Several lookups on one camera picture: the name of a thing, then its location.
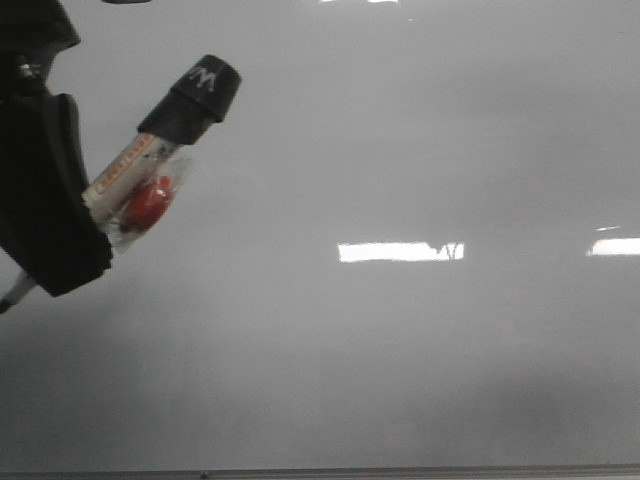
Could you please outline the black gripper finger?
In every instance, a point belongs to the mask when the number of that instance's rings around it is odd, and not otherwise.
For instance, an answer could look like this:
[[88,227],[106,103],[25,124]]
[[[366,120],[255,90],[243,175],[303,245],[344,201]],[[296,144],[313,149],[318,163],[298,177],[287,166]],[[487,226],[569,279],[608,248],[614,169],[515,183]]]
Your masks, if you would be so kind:
[[111,266],[111,245],[81,197],[87,186],[71,96],[2,102],[1,246],[53,297]]

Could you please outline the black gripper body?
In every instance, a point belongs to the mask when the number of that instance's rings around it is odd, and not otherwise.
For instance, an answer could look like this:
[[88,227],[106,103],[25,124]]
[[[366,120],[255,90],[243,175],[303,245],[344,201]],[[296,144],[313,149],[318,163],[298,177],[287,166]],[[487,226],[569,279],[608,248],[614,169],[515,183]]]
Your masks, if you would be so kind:
[[1,98],[45,92],[56,56],[79,43],[79,34],[59,1],[3,1]]

